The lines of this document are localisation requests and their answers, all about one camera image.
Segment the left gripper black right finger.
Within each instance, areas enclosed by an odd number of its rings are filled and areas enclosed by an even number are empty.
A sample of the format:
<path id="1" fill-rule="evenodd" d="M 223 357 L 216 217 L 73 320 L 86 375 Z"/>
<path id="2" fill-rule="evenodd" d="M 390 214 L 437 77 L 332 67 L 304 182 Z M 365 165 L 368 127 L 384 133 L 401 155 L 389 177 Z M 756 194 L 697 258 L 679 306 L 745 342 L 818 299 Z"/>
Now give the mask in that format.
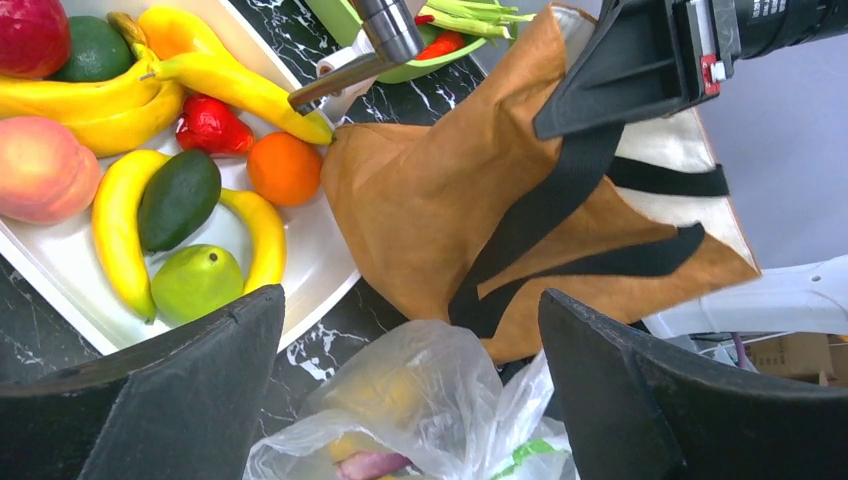
<path id="1" fill-rule="evenodd" d="M 544 352 L 583 479 L 843 479 L 847 392 L 752 373 L 544 291 Z"/>

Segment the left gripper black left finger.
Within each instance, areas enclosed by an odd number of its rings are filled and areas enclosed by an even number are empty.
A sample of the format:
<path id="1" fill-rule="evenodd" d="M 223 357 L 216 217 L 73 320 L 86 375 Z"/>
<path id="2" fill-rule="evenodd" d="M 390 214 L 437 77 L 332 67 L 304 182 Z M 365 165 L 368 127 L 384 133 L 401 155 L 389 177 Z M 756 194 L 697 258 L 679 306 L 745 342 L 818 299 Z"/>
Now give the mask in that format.
<path id="1" fill-rule="evenodd" d="M 188 324 L 1 387 L 5 479 L 238 479 L 281 338 L 264 286 Z"/>

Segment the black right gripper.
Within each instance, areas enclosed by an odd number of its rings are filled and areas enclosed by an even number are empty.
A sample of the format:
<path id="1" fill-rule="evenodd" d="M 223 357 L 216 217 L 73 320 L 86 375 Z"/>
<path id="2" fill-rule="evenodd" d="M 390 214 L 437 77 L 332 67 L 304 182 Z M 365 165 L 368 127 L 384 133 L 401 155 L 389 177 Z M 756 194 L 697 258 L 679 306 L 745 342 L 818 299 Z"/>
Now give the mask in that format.
<path id="1" fill-rule="evenodd" d="M 844 1 L 606 1 L 534 120 L 540 139 L 676 114 L 741 60 L 847 32 Z"/>

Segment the green pear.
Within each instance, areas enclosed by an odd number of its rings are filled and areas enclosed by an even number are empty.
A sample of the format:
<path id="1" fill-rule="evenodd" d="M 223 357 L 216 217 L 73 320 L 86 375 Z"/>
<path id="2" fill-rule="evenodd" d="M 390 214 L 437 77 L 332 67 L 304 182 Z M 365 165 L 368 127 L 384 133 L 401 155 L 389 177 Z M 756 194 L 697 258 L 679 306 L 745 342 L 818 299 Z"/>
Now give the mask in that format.
<path id="1" fill-rule="evenodd" d="M 192 245 L 173 253 L 151 282 L 155 305 L 173 326 L 203 317 L 239 298 L 244 277 L 226 249 Z"/>

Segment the purple eggplant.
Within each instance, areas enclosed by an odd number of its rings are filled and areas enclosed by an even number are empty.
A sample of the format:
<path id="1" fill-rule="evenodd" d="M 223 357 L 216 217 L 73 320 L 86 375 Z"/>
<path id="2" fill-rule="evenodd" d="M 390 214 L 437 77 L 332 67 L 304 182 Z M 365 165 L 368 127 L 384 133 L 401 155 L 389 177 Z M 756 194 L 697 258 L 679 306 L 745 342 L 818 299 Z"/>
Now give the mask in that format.
<path id="1" fill-rule="evenodd" d="M 412 464 L 399 453 L 366 452 L 353 453 L 334 464 L 339 479 L 380 479 Z"/>

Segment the clear lemon print plastic bag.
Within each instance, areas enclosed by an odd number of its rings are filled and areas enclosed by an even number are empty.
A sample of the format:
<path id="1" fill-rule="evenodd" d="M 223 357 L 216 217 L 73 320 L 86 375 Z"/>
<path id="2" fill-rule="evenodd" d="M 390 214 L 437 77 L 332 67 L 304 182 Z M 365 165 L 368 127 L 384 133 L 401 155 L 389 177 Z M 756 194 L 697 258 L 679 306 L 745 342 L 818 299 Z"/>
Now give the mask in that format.
<path id="1" fill-rule="evenodd" d="M 437 321 L 403 324 L 304 401 L 296 423 L 251 448 L 248 479 L 339 479 L 360 452 L 412 464 L 380 479 L 574 479 L 563 423 L 546 416 L 544 354 L 503 381 L 480 340 Z"/>

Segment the orange canvas tote bag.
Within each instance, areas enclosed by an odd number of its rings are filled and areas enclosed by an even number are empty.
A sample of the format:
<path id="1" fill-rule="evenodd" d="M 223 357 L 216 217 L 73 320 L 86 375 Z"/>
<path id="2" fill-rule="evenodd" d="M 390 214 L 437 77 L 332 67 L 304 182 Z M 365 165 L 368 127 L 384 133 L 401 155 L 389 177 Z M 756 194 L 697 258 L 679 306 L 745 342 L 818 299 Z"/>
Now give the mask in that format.
<path id="1" fill-rule="evenodd" d="M 633 323 L 760 271 L 694 109 L 569 138 L 534 119 L 596 20 L 552 3 L 430 127 L 340 127 L 322 183 L 365 280 L 411 320 L 473 331 L 492 360 L 540 350 L 562 291 Z"/>

